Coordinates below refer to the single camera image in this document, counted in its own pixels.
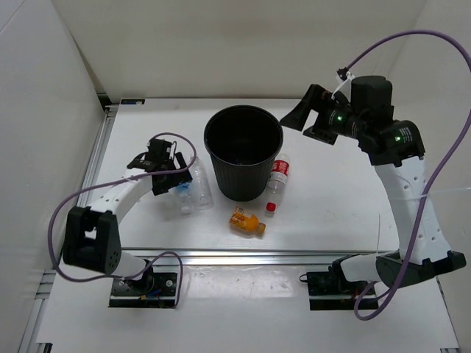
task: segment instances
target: bottle with red label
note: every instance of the bottle with red label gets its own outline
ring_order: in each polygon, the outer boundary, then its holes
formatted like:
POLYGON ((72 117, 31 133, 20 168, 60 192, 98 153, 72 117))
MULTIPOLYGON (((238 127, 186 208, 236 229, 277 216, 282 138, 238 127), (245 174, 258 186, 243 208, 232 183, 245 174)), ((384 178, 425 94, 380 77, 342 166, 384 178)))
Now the bottle with red label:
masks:
POLYGON ((275 212, 281 201, 283 189, 288 181, 288 171, 289 157, 286 154, 281 153, 273 163, 272 172, 270 173, 270 178, 266 185, 268 194, 266 210, 270 213, 275 212))

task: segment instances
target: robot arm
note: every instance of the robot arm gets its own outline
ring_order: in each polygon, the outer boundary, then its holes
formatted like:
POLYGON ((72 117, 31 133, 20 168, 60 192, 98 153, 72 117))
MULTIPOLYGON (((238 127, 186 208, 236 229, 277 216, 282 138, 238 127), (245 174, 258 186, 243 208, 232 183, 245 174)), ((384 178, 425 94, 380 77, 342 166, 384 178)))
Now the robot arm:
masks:
MULTIPOLYGON (((180 168, 186 167, 181 153, 171 156, 172 143, 153 139, 148 152, 139 154, 128 166, 119 185, 113 186, 87 207, 73 207, 67 216, 64 262, 115 277, 133 277, 142 271, 147 261, 121 250, 118 226, 134 204, 146 193, 166 193, 169 189, 191 181, 189 171, 178 174, 145 176, 132 179, 143 172, 175 170, 176 160, 180 168), (95 231, 95 237, 88 235, 95 231)), ((152 287, 153 270, 125 282, 140 293, 152 287)))
MULTIPOLYGON (((382 76, 353 78, 343 73, 341 89, 331 93, 311 85, 302 101, 281 120, 283 126, 302 131, 309 112, 316 122, 303 134, 333 145, 338 135, 355 138, 369 156, 389 198, 400 248, 385 255, 350 255, 333 262, 330 277, 337 288, 355 288, 356 282, 396 280, 411 239, 419 198, 425 186, 425 149, 419 130, 410 121, 393 120, 392 84, 382 76)), ((466 265, 464 255, 453 252, 439 227, 432 201, 426 200, 418 237, 401 287, 417 284, 466 265)))

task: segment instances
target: black sticker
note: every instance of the black sticker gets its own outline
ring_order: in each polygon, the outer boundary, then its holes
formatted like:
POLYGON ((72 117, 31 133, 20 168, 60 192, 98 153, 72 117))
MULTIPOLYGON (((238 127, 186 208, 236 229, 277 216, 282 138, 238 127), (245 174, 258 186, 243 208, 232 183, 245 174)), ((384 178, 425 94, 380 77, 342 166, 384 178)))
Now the black sticker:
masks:
POLYGON ((121 104, 144 104, 145 101, 145 99, 122 99, 121 104))

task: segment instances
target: white table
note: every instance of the white table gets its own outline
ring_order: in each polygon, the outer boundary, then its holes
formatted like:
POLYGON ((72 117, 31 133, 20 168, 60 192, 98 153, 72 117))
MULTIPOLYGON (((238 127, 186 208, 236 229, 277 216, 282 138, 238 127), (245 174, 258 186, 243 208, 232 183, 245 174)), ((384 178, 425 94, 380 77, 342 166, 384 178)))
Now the white table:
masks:
MULTIPOLYGON (((196 146, 208 170, 215 205, 182 217, 171 195, 155 197, 149 193, 121 222, 122 246, 375 251, 380 223, 380 250, 397 249, 397 230, 386 192, 367 155, 348 138, 340 137, 335 146, 330 146, 283 128, 282 152, 291 157, 291 167, 286 193, 274 218, 264 216, 264 195, 247 203, 222 195, 203 143, 203 130, 211 116, 230 105, 251 104, 282 118, 296 103, 280 99, 146 99, 142 105, 121 105, 97 182, 118 179, 127 163, 146 151, 153 135, 177 132, 196 146), (230 230, 228 221, 238 204, 266 223, 263 238, 244 237, 230 230)), ((315 113, 311 115, 308 123, 314 122, 315 113)), ((190 157, 184 141, 178 141, 178 149, 190 157)), ((95 191, 90 200, 103 193, 95 191)))
MULTIPOLYGON (((329 146, 288 129, 284 129, 283 151, 291 156, 290 179, 277 214, 263 216, 263 198, 243 204, 266 222, 266 234, 259 239, 231 232, 227 222, 240 203, 226 199, 217 188, 202 133, 215 112, 234 104, 257 105, 282 118, 296 102, 147 99, 144 105, 119 107, 97 182, 118 179, 151 136, 178 132, 194 142, 206 164, 215 204, 183 218, 170 195, 147 194, 121 222, 123 247, 137 249, 138 254, 159 248, 181 253, 218 249, 227 254, 292 250, 294 257, 298 250, 311 250, 320 258, 330 256, 324 252, 376 250, 380 219, 380 250, 397 248, 386 193, 355 141, 339 138, 329 146)), ((184 143, 178 146, 189 155, 184 143)), ((99 190, 90 199, 103 193, 99 190)), ((434 280, 403 288, 378 318, 360 322, 351 312, 309 311, 307 288, 298 280, 306 272, 303 265, 247 265, 238 258, 226 264, 244 265, 214 265, 218 261, 218 257, 202 263, 186 261, 183 295, 176 310, 108 308, 109 279, 78 285, 58 277, 38 342, 53 343, 52 353, 438 353, 458 346, 434 280)), ((63 267, 76 277, 92 274, 63 267)), ((376 289, 384 291, 382 285, 376 289)))

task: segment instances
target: plastic bottle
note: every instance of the plastic bottle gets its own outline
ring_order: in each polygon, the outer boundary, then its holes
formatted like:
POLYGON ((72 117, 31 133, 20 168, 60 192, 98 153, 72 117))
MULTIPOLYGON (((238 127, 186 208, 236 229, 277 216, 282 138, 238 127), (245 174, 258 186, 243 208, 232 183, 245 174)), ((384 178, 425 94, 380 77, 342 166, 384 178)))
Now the plastic bottle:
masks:
POLYGON ((193 178, 190 184, 190 192, 195 208, 205 210, 212 207, 213 197, 211 196, 205 165, 198 157, 191 165, 190 173, 193 178))
POLYGON ((242 207, 235 208, 235 212, 230 218, 229 224, 246 232, 255 232, 258 235, 265 232, 265 224, 259 222, 255 215, 246 213, 242 207))
POLYGON ((193 200, 191 197, 190 186, 190 182, 185 182, 174 189, 174 195, 177 198, 180 212, 183 215, 189 215, 193 211, 193 200))
POLYGON ((273 163, 270 178, 266 184, 267 203, 266 210, 274 213, 281 201, 283 189, 288 181, 289 157, 286 154, 279 154, 273 163))

